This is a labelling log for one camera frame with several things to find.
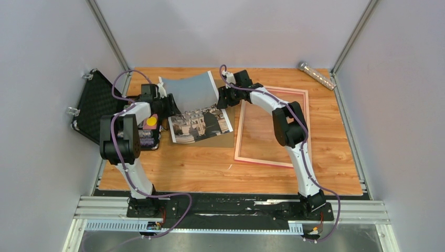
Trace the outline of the brown cardboard backing board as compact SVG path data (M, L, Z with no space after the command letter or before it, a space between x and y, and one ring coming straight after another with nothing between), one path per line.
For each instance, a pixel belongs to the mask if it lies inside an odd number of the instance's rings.
M231 125L235 126L235 107L226 109ZM195 143L188 144L193 147L208 147L208 148L233 148L235 145L235 131L221 134L212 138L204 139Z

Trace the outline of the wooden picture frame pink inlay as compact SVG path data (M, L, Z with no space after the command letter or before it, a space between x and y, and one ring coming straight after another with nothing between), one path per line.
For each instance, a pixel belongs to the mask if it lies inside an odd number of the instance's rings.
M265 87L285 101L300 104L307 126L310 126L309 92L302 89ZM290 157L276 140L273 119L259 106L242 101L234 160L264 165L292 167Z

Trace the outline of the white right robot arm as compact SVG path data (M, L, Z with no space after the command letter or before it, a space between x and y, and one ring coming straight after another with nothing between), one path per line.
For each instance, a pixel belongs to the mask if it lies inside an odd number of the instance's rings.
M300 104L278 98L262 84L253 83L246 70L230 73L226 65L221 65L219 74L225 86L218 88L218 109L233 107L244 100L271 115L274 136L288 152L296 173L300 213L306 219L315 218L326 199L309 157L309 129Z

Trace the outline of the city buildings photo print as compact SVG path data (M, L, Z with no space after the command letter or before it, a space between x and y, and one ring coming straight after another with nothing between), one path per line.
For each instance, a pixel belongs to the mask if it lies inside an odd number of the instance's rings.
M193 144L233 131L225 109L218 109L218 89L210 71L189 78L158 78L172 94L179 114L169 117L172 142Z

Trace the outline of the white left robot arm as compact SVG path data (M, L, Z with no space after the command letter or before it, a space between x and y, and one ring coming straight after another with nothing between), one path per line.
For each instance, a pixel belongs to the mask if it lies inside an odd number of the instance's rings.
M163 83L143 84L136 101L121 112L100 119L100 154L124 176L130 187L129 209L156 216L161 210L155 187L140 161L145 150L157 150L163 120L179 114L172 94Z

